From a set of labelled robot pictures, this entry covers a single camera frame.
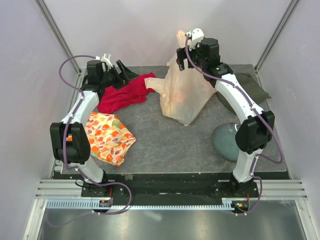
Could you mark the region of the translucent plastic bag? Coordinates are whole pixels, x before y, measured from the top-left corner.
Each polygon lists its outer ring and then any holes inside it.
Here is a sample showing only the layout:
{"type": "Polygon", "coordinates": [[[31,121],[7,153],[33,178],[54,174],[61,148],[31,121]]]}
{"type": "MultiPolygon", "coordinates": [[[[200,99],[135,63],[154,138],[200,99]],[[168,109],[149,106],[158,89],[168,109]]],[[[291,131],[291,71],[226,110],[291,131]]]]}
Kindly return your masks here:
{"type": "Polygon", "coordinates": [[[176,60],[175,54],[167,63],[169,69],[164,79],[148,77],[144,82],[147,89],[159,93],[162,114],[188,126],[217,90],[198,71],[188,68],[187,59],[183,71],[176,60]]]}

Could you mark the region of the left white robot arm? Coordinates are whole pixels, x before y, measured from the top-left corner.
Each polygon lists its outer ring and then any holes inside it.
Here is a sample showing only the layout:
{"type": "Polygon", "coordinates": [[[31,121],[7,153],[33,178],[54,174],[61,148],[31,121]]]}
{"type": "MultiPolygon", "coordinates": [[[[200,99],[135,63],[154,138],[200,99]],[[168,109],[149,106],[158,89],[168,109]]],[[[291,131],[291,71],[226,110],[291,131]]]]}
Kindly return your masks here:
{"type": "Polygon", "coordinates": [[[54,158],[67,170],[78,172],[87,183],[93,184],[92,191],[99,197],[109,193],[110,183],[105,171],[91,157],[85,126],[107,87],[119,90],[137,77],[121,60],[112,64],[107,57],[91,57],[81,86],[73,86],[79,93],[73,107],[61,121],[52,123],[49,128],[54,158]]]}

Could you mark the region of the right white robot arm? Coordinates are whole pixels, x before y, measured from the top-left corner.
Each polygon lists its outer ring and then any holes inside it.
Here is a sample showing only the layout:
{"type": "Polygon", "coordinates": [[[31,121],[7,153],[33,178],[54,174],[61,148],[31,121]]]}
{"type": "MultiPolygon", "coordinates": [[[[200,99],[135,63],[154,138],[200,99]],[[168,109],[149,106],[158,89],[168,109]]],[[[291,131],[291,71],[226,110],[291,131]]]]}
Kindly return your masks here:
{"type": "Polygon", "coordinates": [[[272,139],[275,115],[257,105],[237,80],[229,65],[220,61],[219,44],[214,38],[193,40],[186,35],[185,46],[177,49],[180,71],[195,69],[227,100],[236,113],[240,126],[235,134],[239,149],[236,166],[229,180],[229,191],[242,196],[253,184],[254,168],[259,155],[272,139]]]}

